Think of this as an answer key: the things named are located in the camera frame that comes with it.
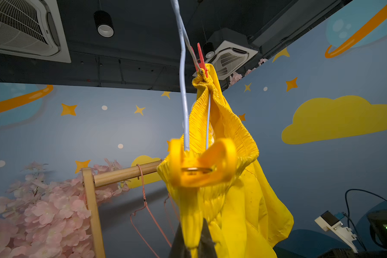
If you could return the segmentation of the pink wire hanger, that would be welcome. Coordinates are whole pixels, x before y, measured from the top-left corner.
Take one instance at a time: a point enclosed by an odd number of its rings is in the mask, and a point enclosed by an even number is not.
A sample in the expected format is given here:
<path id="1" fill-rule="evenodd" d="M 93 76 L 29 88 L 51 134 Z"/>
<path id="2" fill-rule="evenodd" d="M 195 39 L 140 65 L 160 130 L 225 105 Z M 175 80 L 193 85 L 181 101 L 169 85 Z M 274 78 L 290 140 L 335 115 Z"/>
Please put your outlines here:
<path id="1" fill-rule="evenodd" d="M 175 204 L 174 200 L 172 199 L 169 193 L 167 194 L 167 197 L 163 201 L 163 208 L 164 208 L 168 226 L 173 236 L 175 236 L 177 227 L 180 223 L 180 215 L 177 209 L 177 205 Z"/>
<path id="2" fill-rule="evenodd" d="M 169 245 L 169 247 L 172 247 L 172 244 L 170 242 L 170 240 L 167 238 L 166 234 L 164 233 L 162 227 L 159 225 L 158 221 L 156 220 L 156 218 L 154 217 L 154 215 L 152 214 L 149 206 L 148 206 L 148 202 L 147 202 L 147 197 L 146 197 L 146 190 L 145 190 L 145 181 L 144 181 L 144 174 L 143 174 L 143 170 L 141 168 L 141 165 L 140 164 L 137 164 L 137 168 L 140 172 L 140 179 L 141 179 L 141 186 L 142 186 L 142 191 L 143 191 L 143 201 L 144 201 L 144 206 L 142 208 L 139 208 L 137 210 L 135 210 L 133 213 L 130 214 L 130 222 L 131 222 L 131 225 L 133 226 L 133 228 L 135 229 L 135 231 L 137 232 L 138 236 L 140 236 L 140 238 L 142 239 L 142 241 L 145 243 L 145 245 L 149 248 L 149 250 L 153 253 L 153 255 L 156 257 L 156 258 L 160 258 L 160 256 L 157 254 L 157 252 L 150 246 L 150 244 L 146 241 L 146 239 L 142 236 L 142 234 L 140 233 L 140 231 L 137 229 L 137 227 L 135 226 L 134 222 L 133 222 L 133 217 L 136 217 L 137 213 L 140 212 L 140 211 L 143 211 L 143 210 L 147 210 L 148 211 L 148 214 L 150 215 L 150 217 L 153 219 L 155 225 L 157 226 L 158 230 L 160 231 L 160 233 L 162 234 L 163 238 L 165 239 L 165 241 L 167 242 L 167 244 Z"/>

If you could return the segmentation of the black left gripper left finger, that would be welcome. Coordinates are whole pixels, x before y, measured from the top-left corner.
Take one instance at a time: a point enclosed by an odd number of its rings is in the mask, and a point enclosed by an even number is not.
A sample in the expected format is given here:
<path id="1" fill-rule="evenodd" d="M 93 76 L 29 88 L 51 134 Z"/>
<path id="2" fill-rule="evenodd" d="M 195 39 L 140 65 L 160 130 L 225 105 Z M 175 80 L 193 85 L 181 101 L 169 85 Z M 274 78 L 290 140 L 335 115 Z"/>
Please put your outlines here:
<path id="1" fill-rule="evenodd" d="M 174 241 L 170 250 L 169 258 L 191 258 L 190 250 L 184 243 L 181 224 L 178 225 Z"/>

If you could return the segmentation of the light blue wire hanger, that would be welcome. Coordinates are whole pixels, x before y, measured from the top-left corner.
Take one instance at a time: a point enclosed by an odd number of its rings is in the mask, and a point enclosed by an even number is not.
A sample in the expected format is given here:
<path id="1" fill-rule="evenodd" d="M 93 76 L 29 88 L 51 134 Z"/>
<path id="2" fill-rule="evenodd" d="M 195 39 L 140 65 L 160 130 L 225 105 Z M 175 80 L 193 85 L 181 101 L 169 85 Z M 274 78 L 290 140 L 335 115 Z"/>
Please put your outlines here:
<path id="1" fill-rule="evenodd" d="M 177 0 L 171 0 L 171 5 L 175 14 L 178 36 L 181 44 L 181 56 L 180 56 L 180 67 L 179 67 L 179 83 L 180 83 L 180 92 L 182 99 L 182 113 L 183 113 L 183 126 L 184 126 L 184 143 L 183 147 L 185 151 L 190 150 L 190 138 L 189 138 L 189 114 L 188 114 L 188 102 L 187 102 L 187 92 L 186 92 L 186 81 L 185 81 L 185 64 L 186 64 L 186 50 L 189 51 L 195 68 L 198 69 L 197 74 L 203 74 L 200 68 L 200 64 L 197 61 L 194 50 L 191 48 L 189 37 L 184 26 L 182 16 L 180 14 L 180 6 Z"/>

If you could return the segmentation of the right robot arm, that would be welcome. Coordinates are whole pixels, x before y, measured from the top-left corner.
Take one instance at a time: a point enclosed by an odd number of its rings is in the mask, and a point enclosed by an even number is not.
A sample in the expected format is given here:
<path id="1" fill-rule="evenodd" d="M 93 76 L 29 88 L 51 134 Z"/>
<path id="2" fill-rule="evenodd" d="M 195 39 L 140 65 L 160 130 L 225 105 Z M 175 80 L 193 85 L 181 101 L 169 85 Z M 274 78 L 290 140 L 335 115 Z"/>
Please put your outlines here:
<path id="1" fill-rule="evenodd" d="M 387 199 L 363 189 L 348 189 L 345 192 L 346 212 L 334 215 L 326 211 L 320 215 L 315 222 L 325 232 L 334 233 L 342 240 L 348 248 L 333 248 L 324 254 L 321 258 L 387 258 L 387 210 L 377 210 L 366 214 L 369 223 L 369 234 L 372 242 L 381 248 L 381 250 L 368 250 L 356 228 L 353 220 L 350 218 L 350 208 L 348 203 L 348 194 L 352 191 L 365 192 L 387 202 Z"/>

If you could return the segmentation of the red clothespin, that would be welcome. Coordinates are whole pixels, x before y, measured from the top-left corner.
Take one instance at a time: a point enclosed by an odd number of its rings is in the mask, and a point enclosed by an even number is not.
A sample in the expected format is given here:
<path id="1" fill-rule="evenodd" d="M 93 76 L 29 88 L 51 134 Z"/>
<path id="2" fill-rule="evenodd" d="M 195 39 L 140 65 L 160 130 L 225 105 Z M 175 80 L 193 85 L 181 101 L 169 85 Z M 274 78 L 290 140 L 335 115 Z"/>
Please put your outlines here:
<path id="1" fill-rule="evenodd" d="M 196 69 L 197 74 L 205 75 L 206 78 L 208 78 L 208 70 L 205 64 L 205 59 L 203 56 L 201 44 L 197 43 L 197 51 L 198 51 L 198 57 L 196 56 L 196 52 L 194 51 L 193 47 L 191 47 L 190 53 L 193 55 L 193 62 Z"/>

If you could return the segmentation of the large yellow clothespin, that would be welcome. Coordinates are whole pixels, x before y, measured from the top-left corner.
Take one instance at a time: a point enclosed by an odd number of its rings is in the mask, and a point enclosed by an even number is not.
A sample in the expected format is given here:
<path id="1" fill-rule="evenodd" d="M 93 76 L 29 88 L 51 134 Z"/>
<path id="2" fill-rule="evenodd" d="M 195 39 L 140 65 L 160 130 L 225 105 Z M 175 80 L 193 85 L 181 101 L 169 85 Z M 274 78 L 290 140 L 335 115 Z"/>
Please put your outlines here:
<path id="1" fill-rule="evenodd" d="M 233 140 L 221 138 L 202 154 L 183 149 L 181 139 L 170 142 L 169 182 L 173 187 L 201 188 L 230 181 L 237 169 Z"/>

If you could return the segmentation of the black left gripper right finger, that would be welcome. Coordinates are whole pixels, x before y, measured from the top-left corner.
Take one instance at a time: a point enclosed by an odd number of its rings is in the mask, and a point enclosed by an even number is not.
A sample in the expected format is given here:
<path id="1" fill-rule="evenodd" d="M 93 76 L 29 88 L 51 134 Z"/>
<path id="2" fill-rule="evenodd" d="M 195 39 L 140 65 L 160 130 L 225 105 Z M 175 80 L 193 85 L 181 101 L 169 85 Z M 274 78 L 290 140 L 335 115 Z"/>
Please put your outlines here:
<path id="1" fill-rule="evenodd" d="M 203 219 L 200 242 L 198 245 L 198 258 L 217 258 L 215 242 L 213 241 L 206 219 Z"/>

